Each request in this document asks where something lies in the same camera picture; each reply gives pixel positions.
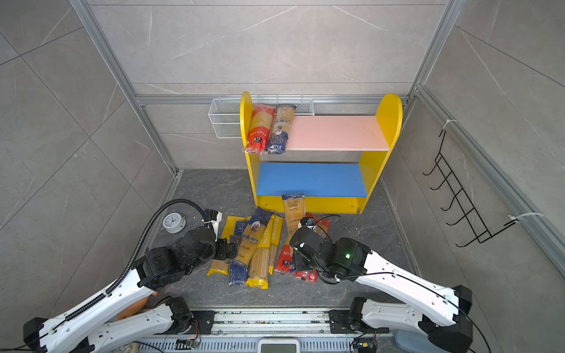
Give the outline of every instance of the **clock face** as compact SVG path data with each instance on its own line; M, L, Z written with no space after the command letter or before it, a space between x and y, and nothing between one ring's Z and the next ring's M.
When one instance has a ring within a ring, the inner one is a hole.
M167 227L171 227L178 222L180 222L180 215L178 213L172 213L165 218L164 224Z

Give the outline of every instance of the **gray stone floor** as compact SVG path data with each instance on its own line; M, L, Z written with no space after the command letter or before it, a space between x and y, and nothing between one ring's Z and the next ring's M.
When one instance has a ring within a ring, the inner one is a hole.
M249 174L237 169L187 169L175 192L175 198L188 198L202 208L213 208L224 216L247 216L255 209ZM196 210L180 204L168 212L186 216L187 229L201 225ZM220 223L220 232L224 223ZM281 243L286 238L283 227ZM413 272L402 246L385 194L377 185L369 204L361 215L343 215L333 219L330 235L334 240L351 237L379 252L396 265ZM161 230L153 247L162 246L178 235ZM354 297L366 297L381 302L398 302L378 290L349 281L327 285L321 281L311 284L287 273L269 276L269 289L228 286L228 276L207 276L208 264L196 269L180 282L165 288L160 295L183 296L189 307L335 307L349 306Z

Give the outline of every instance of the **white alarm clock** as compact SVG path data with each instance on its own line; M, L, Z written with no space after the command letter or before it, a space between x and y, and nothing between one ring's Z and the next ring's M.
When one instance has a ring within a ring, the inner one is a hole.
M171 234L180 232L185 225L186 220L177 212L168 214L163 220L163 227Z

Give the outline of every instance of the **pink shelf board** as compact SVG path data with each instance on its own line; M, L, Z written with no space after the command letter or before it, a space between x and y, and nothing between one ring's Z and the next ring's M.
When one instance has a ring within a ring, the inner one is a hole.
M389 145L374 116L297 115L287 151L388 151Z

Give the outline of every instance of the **cable tie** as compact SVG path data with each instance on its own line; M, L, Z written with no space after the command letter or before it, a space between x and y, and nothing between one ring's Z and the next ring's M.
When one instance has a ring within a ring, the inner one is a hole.
M443 126L441 129L442 129L442 130L445 130L445 127L446 127L450 122L452 122L452 121L457 121L457 120L446 119L446 120L445 120L445 124L444 124L444 126Z
M539 212L526 212L526 213L523 213L523 214L518 215L518 216L508 215L508 217L510 217L510 219L512 221L515 221L515 222L519 222L520 220L518 220L518 218L522 218L522 217L525 217L525 216L542 216L542 217L545 217L545 215L543 213L539 213Z

